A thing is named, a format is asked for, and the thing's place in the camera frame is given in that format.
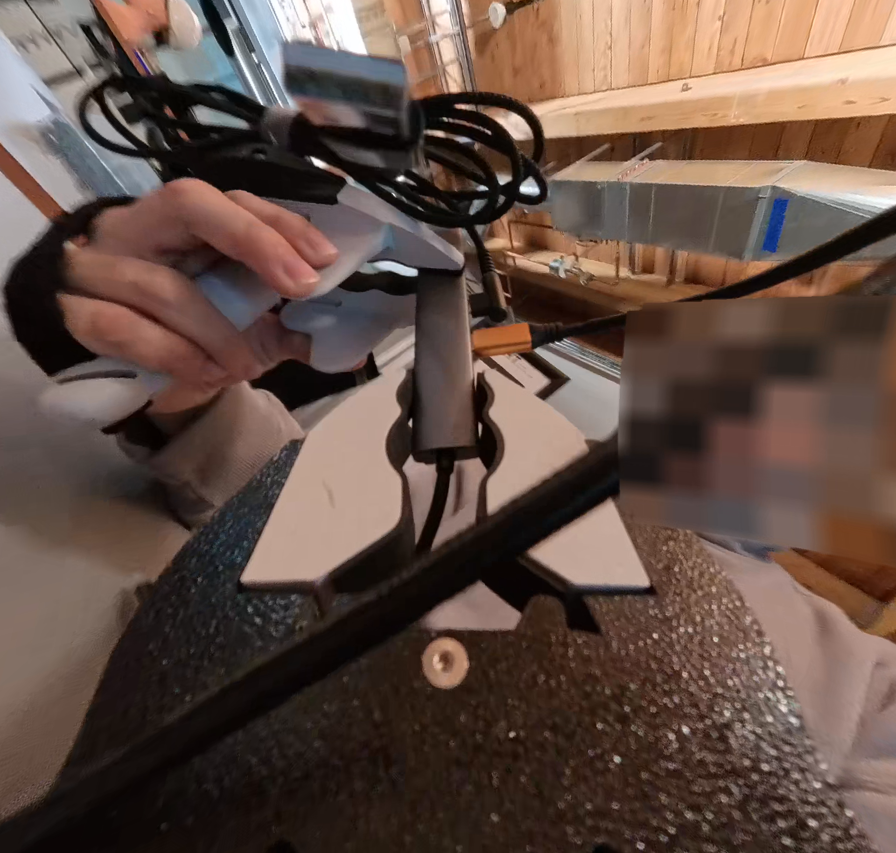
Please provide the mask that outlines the wooden ceiling beam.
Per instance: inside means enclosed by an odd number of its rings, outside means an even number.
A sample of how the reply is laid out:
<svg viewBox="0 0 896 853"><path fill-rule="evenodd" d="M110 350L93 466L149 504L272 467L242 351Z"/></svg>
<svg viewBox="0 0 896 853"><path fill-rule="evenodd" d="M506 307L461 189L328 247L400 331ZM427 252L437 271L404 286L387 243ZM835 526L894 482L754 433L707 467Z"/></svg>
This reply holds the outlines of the wooden ceiling beam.
<svg viewBox="0 0 896 853"><path fill-rule="evenodd" d="M894 45L532 105L546 138L888 116Z"/></svg>

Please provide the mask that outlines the rectangular metal air duct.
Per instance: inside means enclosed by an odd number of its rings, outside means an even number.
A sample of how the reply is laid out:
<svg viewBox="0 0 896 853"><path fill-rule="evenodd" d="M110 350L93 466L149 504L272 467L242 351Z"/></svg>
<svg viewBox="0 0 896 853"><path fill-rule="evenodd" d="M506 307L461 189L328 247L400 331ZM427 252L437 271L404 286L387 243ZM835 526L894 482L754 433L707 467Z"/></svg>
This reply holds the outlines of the rectangular metal air duct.
<svg viewBox="0 0 896 853"><path fill-rule="evenodd" d="M783 261L895 204L895 173L812 161L583 162L548 181L554 228L741 262Z"/></svg>

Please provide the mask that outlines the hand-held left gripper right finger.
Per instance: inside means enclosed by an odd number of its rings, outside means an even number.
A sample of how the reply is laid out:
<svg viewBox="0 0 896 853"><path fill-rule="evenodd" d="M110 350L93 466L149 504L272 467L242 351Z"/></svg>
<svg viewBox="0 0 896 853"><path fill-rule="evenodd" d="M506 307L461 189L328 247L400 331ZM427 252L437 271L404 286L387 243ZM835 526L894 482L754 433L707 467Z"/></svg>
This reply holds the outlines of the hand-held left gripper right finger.
<svg viewBox="0 0 896 853"><path fill-rule="evenodd" d="M477 380L485 397L483 431L490 431L497 444L480 487L481 510L490 515L588 454L588 444L552 406L498 371L481 371ZM651 588L612 499L541 542L519 564L562 592L646 593Z"/></svg>

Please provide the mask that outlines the grey USB hub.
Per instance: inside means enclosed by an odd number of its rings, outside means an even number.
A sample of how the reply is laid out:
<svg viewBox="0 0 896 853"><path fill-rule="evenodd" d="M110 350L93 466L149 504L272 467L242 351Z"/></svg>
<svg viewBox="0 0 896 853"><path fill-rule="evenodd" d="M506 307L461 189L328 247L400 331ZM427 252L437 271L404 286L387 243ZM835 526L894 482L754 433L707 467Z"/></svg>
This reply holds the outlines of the grey USB hub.
<svg viewBox="0 0 896 853"><path fill-rule="evenodd" d="M434 491L417 539L431 550L454 468L477 453L477 416L469 300L462 274L424 270L418 277L411 407L412 455L433 464Z"/></svg>

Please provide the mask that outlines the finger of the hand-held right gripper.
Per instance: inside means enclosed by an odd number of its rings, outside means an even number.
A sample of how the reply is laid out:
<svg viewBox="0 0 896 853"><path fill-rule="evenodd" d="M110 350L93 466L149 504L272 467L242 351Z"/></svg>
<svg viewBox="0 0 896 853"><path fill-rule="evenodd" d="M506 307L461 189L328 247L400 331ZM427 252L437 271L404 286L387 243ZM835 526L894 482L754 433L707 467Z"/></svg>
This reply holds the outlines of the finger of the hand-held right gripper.
<svg viewBox="0 0 896 853"><path fill-rule="evenodd" d="M349 372L391 333L413 326L415 313L415 295L336 287L315 299L289 301L279 316L289 331L309 338L309 366Z"/></svg>
<svg viewBox="0 0 896 853"><path fill-rule="evenodd" d="M459 249L427 224L352 183L338 194L335 230L338 259L334 266L340 274L377 260L452 274L461 273L465 266Z"/></svg>

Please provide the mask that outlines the person's right forearm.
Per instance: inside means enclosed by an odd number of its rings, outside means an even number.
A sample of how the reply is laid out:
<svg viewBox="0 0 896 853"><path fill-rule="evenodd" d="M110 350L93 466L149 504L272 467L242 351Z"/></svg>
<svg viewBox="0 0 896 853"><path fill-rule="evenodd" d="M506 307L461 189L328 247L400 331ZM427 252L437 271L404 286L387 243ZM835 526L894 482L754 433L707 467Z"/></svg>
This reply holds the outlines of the person's right forearm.
<svg viewBox="0 0 896 853"><path fill-rule="evenodd" d="M185 528L205 523L305 433L270 392L239 384L174 415L141 411L114 426L121 450L161 485Z"/></svg>

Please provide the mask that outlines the person's right hand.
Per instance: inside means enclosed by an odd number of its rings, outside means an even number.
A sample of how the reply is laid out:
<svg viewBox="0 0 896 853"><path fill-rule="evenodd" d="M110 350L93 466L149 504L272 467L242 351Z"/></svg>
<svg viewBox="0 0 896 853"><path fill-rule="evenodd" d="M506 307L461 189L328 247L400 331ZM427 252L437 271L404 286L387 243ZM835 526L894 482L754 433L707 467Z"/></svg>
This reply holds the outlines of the person's right hand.
<svg viewBox="0 0 896 853"><path fill-rule="evenodd" d="M231 387L290 359L308 362L311 352L310 339L274 315L238 332L193 276L226 258L295 299L336 256L294 212L181 179L101 212L86 241L66 249L57 303L66 330L94 355L170 378L147 413L173 431Z"/></svg>

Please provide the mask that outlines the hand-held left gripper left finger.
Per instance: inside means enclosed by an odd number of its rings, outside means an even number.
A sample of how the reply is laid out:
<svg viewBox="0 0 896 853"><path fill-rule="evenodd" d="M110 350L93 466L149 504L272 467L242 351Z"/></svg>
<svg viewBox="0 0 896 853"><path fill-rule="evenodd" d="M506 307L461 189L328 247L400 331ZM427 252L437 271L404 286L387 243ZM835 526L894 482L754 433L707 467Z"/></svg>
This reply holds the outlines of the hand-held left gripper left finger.
<svg viewBox="0 0 896 853"><path fill-rule="evenodd" d="M365 385L302 442L240 578L247 590L361 593L411 561L409 370Z"/></svg>

